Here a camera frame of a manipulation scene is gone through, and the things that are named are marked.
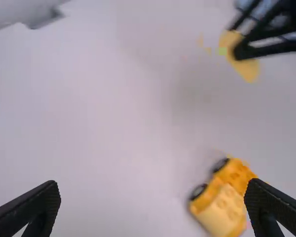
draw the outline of black plastic frame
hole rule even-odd
[[[229,27],[229,30],[236,30],[244,22],[246,18],[249,18],[252,11],[261,3],[262,0],[253,0],[247,9],[242,11],[241,16]],[[284,34],[296,32],[296,21],[294,23],[287,23],[286,25],[276,28],[267,29],[270,22],[282,12],[287,11],[287,4],[289,0],[278,0],[272,8],[260,19],[257,24],[251,29],[251,31],[238,42],[234,49],[234,57],[236,60],[244,60],[249,58],[263,57],[271,54],[286,53],[296,51],[296,39],[287,40],[281,43],[275,43],[272,45],[253,47],[249,43],[257,40],[263,40],[270,37],[278,37]]]
[[[0,207],[0,237],[11,237],[27,223],[22,237],[48,237],[61,198],[57,183],[47,181]]]
[[[260,179],[252,179],[244,197],[256,237],[283,237],[281,223],[296,236],[296,200]]]

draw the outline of white surface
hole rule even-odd
[[[263,59],[247,84],[197,45],[216,46],[232,2],[62,9],[0,31],[0,205],[54,179],[52,236],[205,236],[185,199],[218,150],[296,198],[296,54]]]

